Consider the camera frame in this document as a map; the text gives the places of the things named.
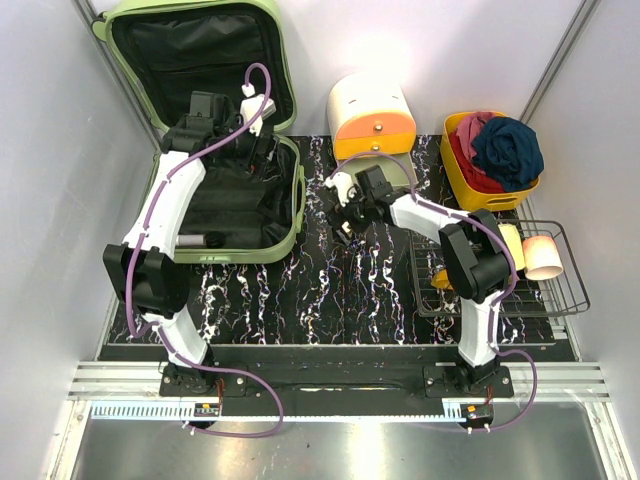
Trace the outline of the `green hard-shell suitcase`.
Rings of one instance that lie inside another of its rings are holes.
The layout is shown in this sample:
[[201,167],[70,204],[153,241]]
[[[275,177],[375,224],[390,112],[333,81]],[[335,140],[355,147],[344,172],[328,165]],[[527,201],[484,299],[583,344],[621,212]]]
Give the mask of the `green hard-shell suitcase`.
[[225,245],[177,247],[175,261],[258,264],[289,254],[302,227],[305,178],[285,134],[296,101],[276,3],[123,1],[98,16],[92,30],[160,130],[161,154],[210,146],[238,128],[243,85],[274,100],[276,112],[261,130],[272,134],[268,160],[243,168],[224,157],[224,148],[207,155],[205,178],[180,227],[179,235],[222,232]]

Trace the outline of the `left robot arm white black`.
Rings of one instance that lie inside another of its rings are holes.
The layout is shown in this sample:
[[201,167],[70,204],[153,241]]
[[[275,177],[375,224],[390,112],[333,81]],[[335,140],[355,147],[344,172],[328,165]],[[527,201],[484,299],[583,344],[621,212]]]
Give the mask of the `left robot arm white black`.
[[204,160],[242,135],[257,138],[263,115],[273,102],[244,87],[238,128],[204,148],[170,148],[161,154],[156,178],[142,210],[119,244],[109,244],[103,263],[123,303],[129,334],[138,339],[158,335],[168,354],[163,372],[168,393],[189,390],[196,396],[220,387],[222,370],[197,332],[188,310],[188,281],[175,261],[179,230],[197,188],[205,178]]

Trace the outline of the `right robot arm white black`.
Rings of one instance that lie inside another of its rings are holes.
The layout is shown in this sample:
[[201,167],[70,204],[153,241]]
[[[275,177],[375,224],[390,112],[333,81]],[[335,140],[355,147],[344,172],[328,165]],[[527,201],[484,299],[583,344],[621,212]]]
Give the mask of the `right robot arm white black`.
[[384,222],[439,245],[449,284],[460,300],[461,335],[448,380],[466,396],[486,389],[500,366],[496,342],[502,299],[513,288],[515,261],[494,215],[455,210],[395,188],[378,166],[355,176],[335,172],[324,181],[335,204],[327,211],[333,233],[349,244]]

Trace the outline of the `orange plastic basket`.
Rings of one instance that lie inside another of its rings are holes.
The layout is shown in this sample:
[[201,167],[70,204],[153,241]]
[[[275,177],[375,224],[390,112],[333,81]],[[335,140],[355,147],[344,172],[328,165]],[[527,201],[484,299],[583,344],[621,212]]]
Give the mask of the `orange plastic basket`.
[[459,208],[468,211],[484,208],[492,212],[515,209],[538,187],[540,178],[536,178],[528,189],[517,192],[484,193],[470,186],[460,169],[449,139],[449,134],[466,115],[467,112],[454,113],[444,120],[440,144],[444,170]]

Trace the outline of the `white cylindrical bottle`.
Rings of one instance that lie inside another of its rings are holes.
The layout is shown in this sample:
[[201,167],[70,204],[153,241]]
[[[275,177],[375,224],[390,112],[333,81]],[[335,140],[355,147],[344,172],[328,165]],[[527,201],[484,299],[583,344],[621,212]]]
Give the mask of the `white cylindrical bottle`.
[[179,248],[203,248],[206,246],[206,236],[203,234],[179,235],[176,239]]

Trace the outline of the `navy blue garment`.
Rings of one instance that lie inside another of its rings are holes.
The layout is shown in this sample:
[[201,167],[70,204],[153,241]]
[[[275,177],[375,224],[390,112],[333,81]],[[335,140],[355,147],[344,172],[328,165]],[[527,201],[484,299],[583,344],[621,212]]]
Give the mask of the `navy blue garment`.
[[536,132],[510,117],[488,120],[471,146],[476,152],[472,164],[505,192],[529,189],[544,170]]

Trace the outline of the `white cylindrical drawer cabinet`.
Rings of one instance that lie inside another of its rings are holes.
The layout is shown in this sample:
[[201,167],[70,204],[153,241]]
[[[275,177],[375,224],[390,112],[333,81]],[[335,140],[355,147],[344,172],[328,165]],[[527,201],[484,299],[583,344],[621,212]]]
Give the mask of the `white cylindrical drawer cabinet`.
[[379,165],[394,187],[417,181],[410,156],[416,121],[395,79],[366,71],[343,77],[329,92],[326,115],[334,158],[345,172]]

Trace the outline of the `red garment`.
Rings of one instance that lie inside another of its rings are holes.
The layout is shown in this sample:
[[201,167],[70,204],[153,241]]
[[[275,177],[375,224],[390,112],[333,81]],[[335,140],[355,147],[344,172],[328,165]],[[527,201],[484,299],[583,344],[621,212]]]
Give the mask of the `red garment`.
[[473,190],[484,194],[498,194],[505,192],[499,182],[488,177],[486,174],[481,173],[474,167],[471,161],[464,156],[461,143],[455,133],[449,133],[448,139],[462,175],[467,184]]

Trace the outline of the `pink garment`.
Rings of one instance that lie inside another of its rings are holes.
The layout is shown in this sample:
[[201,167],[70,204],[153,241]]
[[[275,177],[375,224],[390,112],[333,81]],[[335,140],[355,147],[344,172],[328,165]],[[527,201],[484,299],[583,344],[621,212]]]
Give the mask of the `pink garment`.
[[476,149],[472,142],[481,133],[486,124],[497,117],[504,117],[504,114],[495,111],[471,111],[451,114],[444,121],[442,143],[447,145],[447,149],[451,152],[455,161],[470,161],[476,155]]

